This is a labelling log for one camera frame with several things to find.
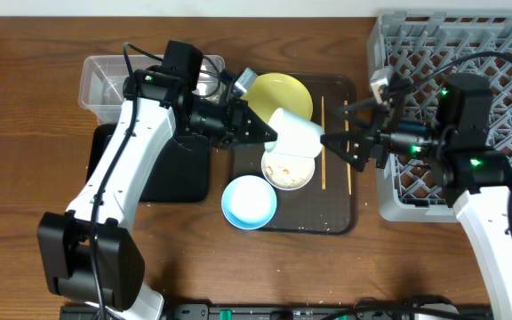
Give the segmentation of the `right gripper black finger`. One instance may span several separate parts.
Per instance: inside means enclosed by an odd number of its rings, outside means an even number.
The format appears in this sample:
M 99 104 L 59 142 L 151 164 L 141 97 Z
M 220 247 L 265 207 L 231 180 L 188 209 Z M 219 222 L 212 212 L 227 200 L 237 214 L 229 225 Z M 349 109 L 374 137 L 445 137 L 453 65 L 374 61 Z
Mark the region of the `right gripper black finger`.
M 324 134 L 320 141 L 327 150 L 358 172 L 362 172 L 366 164 L 377 157 L 375 133 L 359 131 Z
M 370 110 L 371 118 L 369 121 L 361 118 L 358 114 L 361 111 Z M 385 106 L 379 104 L 375 98 L 360 100 L 352 104 L 344 105 L 340 108 L 340 116 L 349 121 L 352 125 L 361 129 L 371 128 L 374 125 L 380 125 L 387 117 L 388 113 Z

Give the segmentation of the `yellow plate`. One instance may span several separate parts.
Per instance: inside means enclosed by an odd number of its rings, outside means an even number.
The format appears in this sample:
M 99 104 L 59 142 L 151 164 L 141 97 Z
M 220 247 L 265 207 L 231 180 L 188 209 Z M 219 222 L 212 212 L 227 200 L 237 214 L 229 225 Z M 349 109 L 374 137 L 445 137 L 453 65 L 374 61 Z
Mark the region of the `yellow plate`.
M 293 76 L 267 73 L 256 78 L 242 97 L 257 116 L 268 123 L 278 108 L 310 120 L 313 101 L 307 87 Z

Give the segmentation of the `wooden chopstick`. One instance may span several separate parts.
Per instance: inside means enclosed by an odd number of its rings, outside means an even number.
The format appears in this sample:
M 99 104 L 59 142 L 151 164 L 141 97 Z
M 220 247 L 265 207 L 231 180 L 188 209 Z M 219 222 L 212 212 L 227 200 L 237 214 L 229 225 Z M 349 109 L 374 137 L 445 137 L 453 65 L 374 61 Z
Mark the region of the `wooden chopstick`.
M 344 107 L 346 107 L 348 105 L 348 101 L 347 100 L 344 100 Z M 349 130 L 349 123 L 348 123 L 348 120 L 345 120 L 345 132 L 348 132 Z M 349 142 L 347 142 L 347 148 L 346 148 L 346 151 L 349 152 L 350 151 L 350 144 Z M 352 196 L 352 168 L 350 166 L 350 164 L 347 164 L 347 178 L 348 178 L 348 194 L 350 196 Z
M 324 104 L 324 96 L 321 97 L 321 126 L 323 130 L 325 129 L 325 104 Z M 321 181 L 322 181 L 322 190 L 326 190 L 326 156 L 325 156 L 325 148 L 322 148 L 321 153 Z

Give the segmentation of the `white cup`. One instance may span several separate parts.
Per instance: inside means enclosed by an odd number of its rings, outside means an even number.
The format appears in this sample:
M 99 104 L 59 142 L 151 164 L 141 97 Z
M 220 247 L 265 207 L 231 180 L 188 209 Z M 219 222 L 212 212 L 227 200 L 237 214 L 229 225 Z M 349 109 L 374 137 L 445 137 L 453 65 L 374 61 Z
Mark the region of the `white cup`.
M 278 108 L 268 125 L 277 133 L 275 141 L 266 142 L 269 153 L 288 156 L 317 157 L 323 148 L 320 141 L 324 128 L 292 112 Z

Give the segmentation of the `light blue bowl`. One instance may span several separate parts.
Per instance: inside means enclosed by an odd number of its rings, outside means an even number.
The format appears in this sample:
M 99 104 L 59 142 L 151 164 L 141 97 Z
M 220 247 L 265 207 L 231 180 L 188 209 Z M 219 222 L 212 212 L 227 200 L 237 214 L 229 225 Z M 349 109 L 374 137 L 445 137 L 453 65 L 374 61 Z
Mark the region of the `light blue bowl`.
M 272 220 L 276 213 L 277 196 L 263 178 L 245 175 L 227 184 L 220 204 L 225 219 L 232 226 L 254 230 Z

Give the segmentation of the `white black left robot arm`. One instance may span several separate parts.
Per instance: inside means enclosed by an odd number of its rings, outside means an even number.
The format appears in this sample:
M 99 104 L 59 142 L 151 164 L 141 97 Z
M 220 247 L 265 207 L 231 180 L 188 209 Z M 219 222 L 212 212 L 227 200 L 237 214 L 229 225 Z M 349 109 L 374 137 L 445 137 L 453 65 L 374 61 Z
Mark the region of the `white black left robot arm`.
M 95 306 L 96 319 L 163 314 L 164 297 L 143 281 L 132 228 L 165 145 L 177 134 L 204 136 L 216 148 L 277 138 L 247 101 L 217 104 L 195 93 L 205 59 L 194 45 L 171 40 L 155 66 L 128 67 L 116 129 L 90 179 L 66 211 L 46 212 L 37 226 L 49 292 Z

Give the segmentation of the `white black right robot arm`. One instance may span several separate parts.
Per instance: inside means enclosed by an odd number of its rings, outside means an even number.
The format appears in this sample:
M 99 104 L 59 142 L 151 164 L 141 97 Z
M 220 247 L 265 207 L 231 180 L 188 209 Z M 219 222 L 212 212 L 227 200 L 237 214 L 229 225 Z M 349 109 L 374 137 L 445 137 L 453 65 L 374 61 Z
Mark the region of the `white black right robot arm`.
M 470 73 L 446 77 L 436 125 L 403 119 L 415 85 L 390 68 L 375 72 L 371 86 L 372 99 L 341 110 L 356 129 L 324 134 L 322 144 L 359 172 L 370 159 L 384 167 L 391 154 L 423 161 L 468 236 L 494 317 L 512 319 L 512 167 L 486 144 L 489 81 Z

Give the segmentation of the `black food waste tray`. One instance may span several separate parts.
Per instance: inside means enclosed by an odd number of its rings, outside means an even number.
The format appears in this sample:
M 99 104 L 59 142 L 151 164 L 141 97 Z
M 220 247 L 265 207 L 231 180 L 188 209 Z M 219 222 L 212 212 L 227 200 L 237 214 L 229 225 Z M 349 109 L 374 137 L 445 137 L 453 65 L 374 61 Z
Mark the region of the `black food waste tray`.
M 210 180 L 212 147 L 203 136 L 175 136 L 158 156 L 140 196 L 141 202 L 198 203 Z

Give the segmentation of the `clear plastic waste bin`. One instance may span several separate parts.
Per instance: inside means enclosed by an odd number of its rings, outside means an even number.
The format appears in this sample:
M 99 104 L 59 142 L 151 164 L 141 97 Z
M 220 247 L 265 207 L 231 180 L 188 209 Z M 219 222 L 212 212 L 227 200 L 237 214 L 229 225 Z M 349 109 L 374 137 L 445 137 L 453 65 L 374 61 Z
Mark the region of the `clear plastic waste bin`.
M 217 88 L 215 77 L 225 68 L 225 60 L 219 55 L 209 55 L 215 67 L 203 60 L 201 73 L 194 94 L 207 95 Z M 128 77 L 123 55 L 90 56 L 84 61 L 78 102 L 81 108 L 96 115 L 99 124 L 116 124 L 124 102 L 123 86 Z M 218 102 L 224 85 L 207 100 Z

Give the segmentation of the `grey dishwasher rack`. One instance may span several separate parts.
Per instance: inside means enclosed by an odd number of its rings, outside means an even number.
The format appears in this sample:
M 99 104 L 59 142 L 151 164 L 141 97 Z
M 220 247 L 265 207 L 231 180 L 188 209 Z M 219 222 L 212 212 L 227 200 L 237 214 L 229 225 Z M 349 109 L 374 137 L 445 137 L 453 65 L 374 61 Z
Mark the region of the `grey dishwasher rack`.
M 368 69 L 392 67 L 417 82 L 443 65 L 477 52 L 512 57 L 512 13 L 385 12 L 370 34 Z M 512 66 L 500 59 L 467 61 L 458 72 L 487 76 L 493 102 L 488 145 L 503 152 L 512 165 Z M 454 222 L 429 171 L 419 160 L 391 155 L 376 171 L 380 215 L 390 221 Z

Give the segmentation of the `dark brown serving tray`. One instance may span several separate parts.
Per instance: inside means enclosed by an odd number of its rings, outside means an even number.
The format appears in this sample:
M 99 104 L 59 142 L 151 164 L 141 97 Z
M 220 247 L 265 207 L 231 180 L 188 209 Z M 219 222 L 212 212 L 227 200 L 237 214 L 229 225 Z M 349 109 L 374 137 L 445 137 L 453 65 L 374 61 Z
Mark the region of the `dark brown serving tray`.
M 321 125 L 321 97 L 325 104 L 324 133 L 337 133 L 345 128 L 340 116 L 344 100 L 355 99 L 355 87 L 345 76 L 287 73 L 302 82 L 313 101 L 313 115 L 309 121 Z M 254 175 L 264 178 L 261 158 L 265 144 L 234 151 L 231 165 L 232 180 Z M 315 157 L 315 173 L 302 188 L 284 191 L 272 188 L 277 196 L 276 213 L 262 231 L 300 232 L 309 234 L 341 235 L 356 225 L 355 192 L 348 194 L 347 163 L 325 150 L 326 190 L 322 190 L 321 153 Z

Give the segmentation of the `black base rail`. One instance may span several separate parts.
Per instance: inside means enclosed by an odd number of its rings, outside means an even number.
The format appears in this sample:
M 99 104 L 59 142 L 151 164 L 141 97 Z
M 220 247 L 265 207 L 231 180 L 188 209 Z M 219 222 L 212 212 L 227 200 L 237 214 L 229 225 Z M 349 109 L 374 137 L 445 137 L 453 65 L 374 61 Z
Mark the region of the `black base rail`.
M 425 306 L 424 302 L 446 302 L 442 297 L 416 299 L 409 301 L 411 306 L 437 308 L 449 312 L 459 312 L 462 316 L 471 317 L 473 319 L 494 319 L 490 308 L 488 307 L 459 307 L 455 308 L 451 304 L 435 304 Z M 203 303 L 180 304 L 165 308 L 162 311 L 160 319 L 171 320 L 268 320 L 268 319 L 292 319 L 292 320 L 317 320 L 324 317 L 341 312 L 344 308 L 318 308 L 317 306 L 305 307 L 288 307 L 288 306 L 232 306 L 232 305 L 210 305 Z M 94 315 L 98 311 L 90 306 L 63 306 L 60 308 L 60 320 L 85 320 L 94 319 Z M 381 320 L 381 319 L 438 319 L 434 316 L 414 315 L 413 313 L 398 313 L 390 311 L 369 311 L 361 312 L 357 315 L 341 316 L 337 319 L 364 319 L 364 320 Z

